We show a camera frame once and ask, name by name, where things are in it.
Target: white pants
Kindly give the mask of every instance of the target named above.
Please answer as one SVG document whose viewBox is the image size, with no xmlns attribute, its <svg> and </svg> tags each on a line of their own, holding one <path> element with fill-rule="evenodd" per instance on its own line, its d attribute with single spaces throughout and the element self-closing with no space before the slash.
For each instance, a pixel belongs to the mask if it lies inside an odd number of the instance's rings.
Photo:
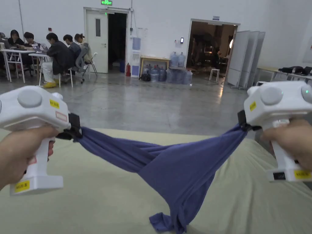
<svg viewBox="0 0 312 234">
<path fill-rule="evenodd" d="M 52 62 L 42 63 L 42 71 L 46 82 L 55 83 L 54 79 L 58 80 L 59 78 L 59 76 L 53 75 Z"/>
</svg>

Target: yellow sticker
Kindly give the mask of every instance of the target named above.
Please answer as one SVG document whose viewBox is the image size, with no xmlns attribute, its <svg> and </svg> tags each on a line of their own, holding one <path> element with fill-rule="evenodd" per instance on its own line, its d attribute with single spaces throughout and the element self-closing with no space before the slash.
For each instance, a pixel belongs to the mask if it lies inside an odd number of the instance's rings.
<svg viewBox="0 0 312 234">
<path fill-rule="evenodd" d="M 25 190 L 29 190 L 29 189 L 30 189 L 29 180 L 19 182 L 15 185 L 15 192 L 16 193 L 19 193 L 19 192 L 25 191 Z"/>
<path fill-rule="evenodd" d="M 256 102 L 253 102 L 253 103 L 250 105 L 249 109 L 250 109 L 250 111 L 253 111 L 256 107 L 257 107 Z"/>
<path fill-rule="evenodd" d="M 296 179 L 310 179 L 311 172 L 309 171 L 304 171 L 304 170 L 295 170 L 295 178 Z"/>
<path fill-rule="evenodd" d="M 60 108 L 60 104 L 56 101 L 53 101 L 52 99 L 50 99 L 50 105 L 54 108 L 57 108 L 57 109 Z"/>
</svg>

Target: exit sign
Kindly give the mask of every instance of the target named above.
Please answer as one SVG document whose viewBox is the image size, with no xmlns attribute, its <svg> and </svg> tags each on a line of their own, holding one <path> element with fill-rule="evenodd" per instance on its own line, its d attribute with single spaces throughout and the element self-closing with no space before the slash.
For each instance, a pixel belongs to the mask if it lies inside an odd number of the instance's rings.
<svg viewBox="0 0 312 234">
<path fill-rule="evenodd" d="M 105 0 L 105 1 L 101 1 L 101 4 L 102 4 L 102 5 L 108 5 L 108 6 L 111 6 L 111 5 L 113 5 L 113 2 L 112 2 L 112 1 L 110 1 L 110 0 Z"/>
</svg>

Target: blue cloth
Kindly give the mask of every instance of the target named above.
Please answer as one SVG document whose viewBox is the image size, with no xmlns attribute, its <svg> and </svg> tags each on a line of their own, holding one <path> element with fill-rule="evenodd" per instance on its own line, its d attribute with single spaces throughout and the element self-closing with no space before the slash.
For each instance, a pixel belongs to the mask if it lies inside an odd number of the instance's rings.
<svg viewBox="0 0 312 234">
<path fill-rule="evenodd" d="M 170 216 L 149 218 L 159 231 L 186 232 L 197 215 L 215 172 L 246 136 L 236 125 L 219 137 L 198 142 L 161 146 L 117 139 L 82 128 L 76 139 L 86 150 L 126 171 L 139 174 L 167 202 Z"/>
</svg>

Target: fire extinguisher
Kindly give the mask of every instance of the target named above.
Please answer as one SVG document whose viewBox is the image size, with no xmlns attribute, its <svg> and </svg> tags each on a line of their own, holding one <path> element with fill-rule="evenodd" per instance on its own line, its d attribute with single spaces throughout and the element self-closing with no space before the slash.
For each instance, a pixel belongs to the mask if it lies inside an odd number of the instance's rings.
<svg viewBox="0 0 312 234">
<path fill-rule="evenodd" d="M 127 68 L 126 68 L 126 76 L 131 76 L 129 63 L 127 64 Z"/>
</svg>

